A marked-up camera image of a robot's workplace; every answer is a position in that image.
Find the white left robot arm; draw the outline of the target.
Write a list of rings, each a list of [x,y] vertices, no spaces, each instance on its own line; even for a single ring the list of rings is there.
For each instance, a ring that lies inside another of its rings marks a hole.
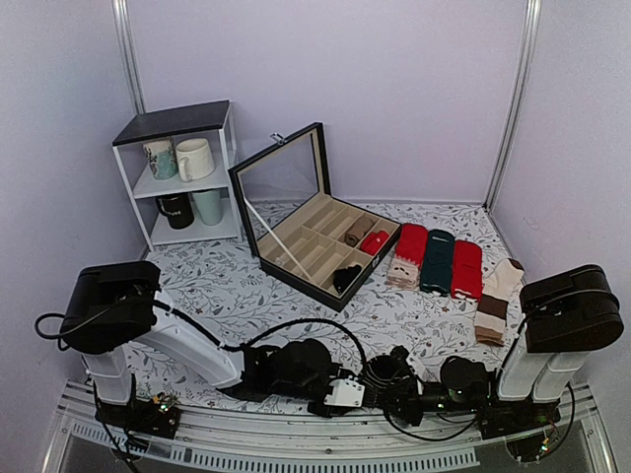
[[[82,355],[98,399],[124,427],[139,427],[147,417],[123,352],[132,341],[189,367],[235,399],[308,399],[322,416],[332,408],[362,405],[364,386],[334,363],[319,341],[231,346],[177,309],[159,279],[159,268],[148,261],[85,268],[60,328],[62,340]]]

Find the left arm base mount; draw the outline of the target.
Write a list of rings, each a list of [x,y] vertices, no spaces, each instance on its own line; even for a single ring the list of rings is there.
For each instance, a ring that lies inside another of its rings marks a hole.
[[[136,396],[136,378],[131,375],[130,398],[122,405],[107,403],[96,394],[96,419],[105,425],[122,428],[126,433],[140,433],[164,439],[174,439],[181,411],[167,396],[160,394],[158,401],[139,399]]]

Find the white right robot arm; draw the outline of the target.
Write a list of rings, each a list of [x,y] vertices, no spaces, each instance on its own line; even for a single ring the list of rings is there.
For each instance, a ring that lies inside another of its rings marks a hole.
[[[620,302],[604,270],[587,264],[525,285],[524,319],[494,372],[480,362],[450,356],[437,382],[423,382],[400,362],[386,380],[388,422],[418,426],[425,413],[470,412],[482,436],[542,428],[559,421],[561,395],[591,352],[624,330]]]

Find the black white striped sock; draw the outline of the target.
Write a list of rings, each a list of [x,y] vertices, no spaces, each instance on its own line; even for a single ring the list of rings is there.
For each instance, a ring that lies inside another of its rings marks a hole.
[[[380,355],[370,359],[359,374],[365,386],[362,406],[400,410],[418,400],[415,373],[401,358]]]

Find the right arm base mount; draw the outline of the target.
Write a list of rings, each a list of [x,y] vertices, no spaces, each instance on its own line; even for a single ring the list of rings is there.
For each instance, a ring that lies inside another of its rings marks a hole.
[[[571,399],[570,418],[563,433],[560,401],[535,404],[531,401],[500,402],[480,408],[476,412],[476,425],[483,439],[494,439],[540,429],[539,444],[533,439],[514,439],[506,443],[507,451],[521,464],[540,462],[555,453],[571,433],[576,416],[576,395],[570,383],[566,385]]]

